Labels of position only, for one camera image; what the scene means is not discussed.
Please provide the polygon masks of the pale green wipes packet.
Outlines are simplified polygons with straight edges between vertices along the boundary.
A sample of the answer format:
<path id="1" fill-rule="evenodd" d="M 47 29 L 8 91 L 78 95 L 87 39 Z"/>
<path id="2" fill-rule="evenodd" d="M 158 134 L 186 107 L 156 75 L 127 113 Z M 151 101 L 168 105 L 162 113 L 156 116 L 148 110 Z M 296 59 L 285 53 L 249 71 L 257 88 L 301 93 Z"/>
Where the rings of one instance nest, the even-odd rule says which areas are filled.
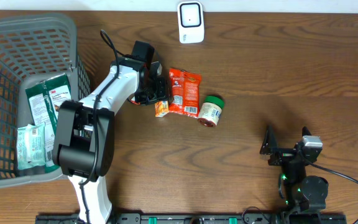
<path id="1" fill-rule="evenodd" d="M 28 124 L 17 130 L 16 156 L 19 170 L 46 164 L 44 124 Z"/>

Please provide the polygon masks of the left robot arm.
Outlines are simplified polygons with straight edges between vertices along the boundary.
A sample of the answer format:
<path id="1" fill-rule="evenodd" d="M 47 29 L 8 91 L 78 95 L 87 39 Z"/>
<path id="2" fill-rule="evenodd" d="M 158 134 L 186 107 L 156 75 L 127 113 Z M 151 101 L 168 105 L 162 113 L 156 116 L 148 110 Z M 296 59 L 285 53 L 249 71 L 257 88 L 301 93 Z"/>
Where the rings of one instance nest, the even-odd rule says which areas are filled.
<path id="1" fill-rule="evenodd" d="M 114 119 L 121 106 L 152 105 L 170 97 L 155 49 L 136 41 L 131 54 L 117 57 L 109 74 L 88 96 L 60 105 L 53 162 L 73 184 L 83 223 L 111 222 L 105 176 L 114 156 Z"/>

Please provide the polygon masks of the small orange juice box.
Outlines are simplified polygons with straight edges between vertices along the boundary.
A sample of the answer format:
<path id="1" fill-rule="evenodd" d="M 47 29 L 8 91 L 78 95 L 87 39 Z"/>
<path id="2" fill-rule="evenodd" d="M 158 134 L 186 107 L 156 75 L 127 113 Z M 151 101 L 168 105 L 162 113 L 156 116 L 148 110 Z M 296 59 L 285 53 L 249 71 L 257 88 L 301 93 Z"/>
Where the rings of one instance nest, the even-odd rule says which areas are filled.
<path id="1" fill-rule="evenodd" d="M 155 116 L 162 118 L 169 113 L 168 101 L 159 101 L 155 103 Z"/>

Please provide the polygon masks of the green snack packet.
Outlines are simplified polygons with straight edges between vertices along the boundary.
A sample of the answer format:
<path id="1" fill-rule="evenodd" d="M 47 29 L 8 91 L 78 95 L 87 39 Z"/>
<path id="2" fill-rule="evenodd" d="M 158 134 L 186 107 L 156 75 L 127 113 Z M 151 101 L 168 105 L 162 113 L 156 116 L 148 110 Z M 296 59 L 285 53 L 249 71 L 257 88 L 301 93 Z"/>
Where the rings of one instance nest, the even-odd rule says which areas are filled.
<path id="1" fill-rule="evenodd" d="M 25 90 L 35 125 L 45 125 L 45 172 L 58 166 L 53 163 L 52 151 L 61 104 L 71 100 L 71 87 L 66 74 L 58 75 Z"/>

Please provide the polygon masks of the green lid white jar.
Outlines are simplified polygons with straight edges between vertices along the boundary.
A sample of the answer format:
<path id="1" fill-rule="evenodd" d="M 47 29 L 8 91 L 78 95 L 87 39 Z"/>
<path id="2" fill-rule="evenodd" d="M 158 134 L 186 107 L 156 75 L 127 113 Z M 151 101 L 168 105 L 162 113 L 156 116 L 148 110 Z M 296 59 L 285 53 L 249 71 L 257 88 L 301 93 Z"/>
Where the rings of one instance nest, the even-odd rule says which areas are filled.
<path id="1" fill-rule="evenodd" d="M 201 106 L 198 122 L 203 126 L 216 127 L 224 108 L 224 101 L 213 95 L 208 95 Z"/>

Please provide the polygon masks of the orange red snack pouch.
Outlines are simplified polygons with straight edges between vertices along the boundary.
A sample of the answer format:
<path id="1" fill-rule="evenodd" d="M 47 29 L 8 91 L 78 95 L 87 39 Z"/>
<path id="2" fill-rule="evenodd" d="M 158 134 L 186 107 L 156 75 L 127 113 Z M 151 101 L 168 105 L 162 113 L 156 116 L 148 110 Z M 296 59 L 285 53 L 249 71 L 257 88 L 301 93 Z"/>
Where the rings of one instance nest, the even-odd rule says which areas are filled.
<path id="1" fill-rule="evenodd" d="M 197 118 L 200 111 L 201 75 L 171 68 L 169 78 L 173 96 L 169 112 Z"/>

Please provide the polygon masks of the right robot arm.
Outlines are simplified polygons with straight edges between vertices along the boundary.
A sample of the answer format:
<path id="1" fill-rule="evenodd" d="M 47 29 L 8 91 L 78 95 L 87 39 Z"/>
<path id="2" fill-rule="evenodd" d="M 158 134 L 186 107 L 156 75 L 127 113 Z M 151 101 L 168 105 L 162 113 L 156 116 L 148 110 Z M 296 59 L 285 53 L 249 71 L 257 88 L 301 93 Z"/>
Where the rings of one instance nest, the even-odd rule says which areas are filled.
<path id="1" fill-rule="evenodd" d="M 320 137 L 302 128 L 301 140 L 292 148 L 280 147 L 273 127 L 267 126 L 260 148 L 261 155 L 269 155 L 268 165 L 281 167 L 278 194 L 287 207 L 270 217 L 270 223 L 321 223 L 320 211 L 326 208 L 328 181 L 306 174 L 306 166 L 316 162 L 323 149 Z"/>

